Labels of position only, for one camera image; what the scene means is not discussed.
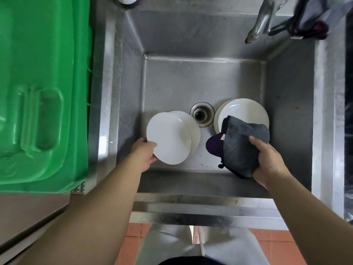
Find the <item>person's left hand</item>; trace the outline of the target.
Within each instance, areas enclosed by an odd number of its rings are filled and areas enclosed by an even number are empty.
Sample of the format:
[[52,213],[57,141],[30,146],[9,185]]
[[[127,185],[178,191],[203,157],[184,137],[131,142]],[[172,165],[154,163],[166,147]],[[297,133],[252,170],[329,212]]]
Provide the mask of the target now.
[[146,138],[139,138],[132,146],[129,156],[141,173],[146,172],[151,164],[144,161],[144,143],[149,142]]

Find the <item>person's right hand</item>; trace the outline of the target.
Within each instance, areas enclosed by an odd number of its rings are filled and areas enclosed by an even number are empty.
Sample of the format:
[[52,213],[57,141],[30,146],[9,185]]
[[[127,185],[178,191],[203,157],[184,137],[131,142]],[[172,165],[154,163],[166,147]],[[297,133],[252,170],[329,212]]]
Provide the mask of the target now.
[[272,179],[292,176],[285,165],[282,156],[269,143],[266,143],[266,153],[258,155],[259,167],[254,171],[253,178],[265,189]]

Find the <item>grey and purple dish cloth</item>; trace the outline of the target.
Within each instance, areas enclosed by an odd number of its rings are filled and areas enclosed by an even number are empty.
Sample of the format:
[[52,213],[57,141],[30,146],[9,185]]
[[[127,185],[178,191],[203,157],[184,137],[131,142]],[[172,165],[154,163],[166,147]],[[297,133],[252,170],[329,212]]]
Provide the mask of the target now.
[[249,179],[259,167],[259,150],[250,143],[250,136],[265,143],[270,141],[270,131],[265,125],[249,124],[229,115],[223,119],[221,132],[210,137],[205,147],[211,155],[221,158],[220,169]]

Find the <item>white round plate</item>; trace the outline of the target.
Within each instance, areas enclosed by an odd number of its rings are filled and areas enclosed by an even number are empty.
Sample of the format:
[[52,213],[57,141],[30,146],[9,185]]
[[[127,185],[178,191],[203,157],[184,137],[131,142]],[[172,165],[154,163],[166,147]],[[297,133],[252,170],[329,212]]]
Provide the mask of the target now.
[[236,99],[231,99],[231,100],[228,100],[226,102],[224,102],[222,105],[219,106],[219,108],[216,110],[216,113],[214,115],[214,130],[215,130],[215,133],[218,134],[220,133],[219,131],[219,127],[218,127],[218,119],[219,119],[219,115],[220,115],[220,112],[223,110],[223,108],[230,102],[234,101]]
[[177,165],[187,159],[192,140],[186,125],[174,113],[154,115],[147,125],[147,140],[154,142],[154,155],[163,163]]
[[229,115],[236,117],[246,123],[263,124],[268,129],[270,127],[267,111],[261,104],[252,99],[239,98],[228,103],[219,115],[219,131],[221,130],[223,119]]

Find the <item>person's left forearm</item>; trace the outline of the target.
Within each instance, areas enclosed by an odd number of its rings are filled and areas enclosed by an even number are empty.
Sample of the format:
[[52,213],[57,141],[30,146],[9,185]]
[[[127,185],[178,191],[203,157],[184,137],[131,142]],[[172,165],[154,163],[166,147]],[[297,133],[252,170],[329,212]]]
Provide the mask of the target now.
[[18,265],[113,265],[148,161],[127,158],[68,209]]

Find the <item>person's right forearm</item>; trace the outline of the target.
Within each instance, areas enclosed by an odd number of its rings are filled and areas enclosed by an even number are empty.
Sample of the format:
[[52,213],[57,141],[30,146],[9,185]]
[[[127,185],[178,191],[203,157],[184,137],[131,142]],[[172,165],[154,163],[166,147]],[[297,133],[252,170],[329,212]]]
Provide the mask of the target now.
[[307,265],[353,265],[353,226],[291,174],[272,175],[267,190]]

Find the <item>white shallow bowl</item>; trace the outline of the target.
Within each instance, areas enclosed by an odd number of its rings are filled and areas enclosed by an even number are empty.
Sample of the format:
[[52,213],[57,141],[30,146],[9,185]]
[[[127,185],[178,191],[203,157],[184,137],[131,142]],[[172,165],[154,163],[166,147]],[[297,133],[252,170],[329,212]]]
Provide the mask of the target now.
[[197,121],[189,114],[183,111],[170,111],[170,113],[175,114],[178,119],[187,126],[190,138],[191,138],[191,151],[189,155],[191,156],[197,149],[201,139],[201,131]]

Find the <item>round metal sink drain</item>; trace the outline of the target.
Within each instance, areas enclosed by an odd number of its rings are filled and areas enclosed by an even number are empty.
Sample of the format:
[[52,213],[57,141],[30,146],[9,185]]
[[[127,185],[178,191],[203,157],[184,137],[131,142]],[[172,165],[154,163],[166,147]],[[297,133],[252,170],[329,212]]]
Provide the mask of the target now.
[[191,107],[189,115],[196,120],[200,128],[205,128],[213,123],[215,110],[208,102],[197,102]]

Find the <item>stainless steel sink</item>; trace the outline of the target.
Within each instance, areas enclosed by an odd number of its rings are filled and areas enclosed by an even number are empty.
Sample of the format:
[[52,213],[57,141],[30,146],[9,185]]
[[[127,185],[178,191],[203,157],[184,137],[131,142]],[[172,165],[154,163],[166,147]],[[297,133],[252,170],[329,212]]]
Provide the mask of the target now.
[[[159,112],[216,111],[249,98],[265,107],[271,144],[290,172],[344,216],[346,19],[325,40],[286,32],[245,38],[263,0],[91,0],[94,53],[85,194],[146,136]],[[142,174],[135,223],[287,230],[268,192],[253,179],[219,169],[201,128],[184,162],[160,161]]]

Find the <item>person's grey trousers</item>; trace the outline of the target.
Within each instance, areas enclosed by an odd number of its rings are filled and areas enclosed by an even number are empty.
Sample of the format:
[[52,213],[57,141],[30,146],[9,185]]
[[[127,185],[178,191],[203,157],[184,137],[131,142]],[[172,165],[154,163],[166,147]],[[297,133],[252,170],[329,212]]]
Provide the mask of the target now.
[[247,228],[202,227],[193,244],[189,226],[153,224],[139,246],[134,265],[158,265],[174,257],[204,256],[225,265],[270,265]]

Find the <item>person's black shirt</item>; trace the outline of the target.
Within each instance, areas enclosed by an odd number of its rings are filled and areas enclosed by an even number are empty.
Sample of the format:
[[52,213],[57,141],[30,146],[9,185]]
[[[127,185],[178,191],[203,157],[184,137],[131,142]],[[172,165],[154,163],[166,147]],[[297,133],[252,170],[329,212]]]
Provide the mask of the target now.
[[158,265],[225,265],[217,260],[204,256],[174,257]]

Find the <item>chrome faucet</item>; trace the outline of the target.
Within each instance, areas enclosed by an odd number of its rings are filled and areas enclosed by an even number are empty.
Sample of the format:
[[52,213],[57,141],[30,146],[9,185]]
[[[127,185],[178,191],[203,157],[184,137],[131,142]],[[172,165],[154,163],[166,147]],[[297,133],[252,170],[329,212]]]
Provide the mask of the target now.
[[259,37],[261,32],[265,35],[270,32],[277,11],[281,9],[287,1],[288,0],[263,0],[255,25],[249,31],[245,39],[245,44],[251,44]]

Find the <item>green plastic bin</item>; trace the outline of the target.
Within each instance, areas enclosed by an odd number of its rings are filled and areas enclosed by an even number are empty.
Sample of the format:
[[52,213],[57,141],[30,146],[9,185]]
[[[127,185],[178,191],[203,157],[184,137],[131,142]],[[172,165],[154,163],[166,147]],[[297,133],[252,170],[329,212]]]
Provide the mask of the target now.
[[0,192],[88,175],[90,0],[0,0]]

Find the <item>bottle with white label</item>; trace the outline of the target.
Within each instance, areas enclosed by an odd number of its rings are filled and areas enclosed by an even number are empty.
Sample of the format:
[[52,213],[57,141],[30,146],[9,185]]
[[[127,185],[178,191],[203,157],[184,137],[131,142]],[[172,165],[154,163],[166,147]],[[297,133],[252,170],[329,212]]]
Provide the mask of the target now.
[[138,4],[138,0],[117,0],[125,9],[132,9]]

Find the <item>black strapped bag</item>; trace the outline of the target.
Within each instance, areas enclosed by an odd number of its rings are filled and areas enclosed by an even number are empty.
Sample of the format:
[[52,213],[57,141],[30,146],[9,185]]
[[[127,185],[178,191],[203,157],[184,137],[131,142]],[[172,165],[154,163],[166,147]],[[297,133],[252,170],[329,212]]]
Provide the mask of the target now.
[[271,27],[268,36],[287,31],[291,38],[324,40],[353,9],[353,0],[299,0],[293,17]]

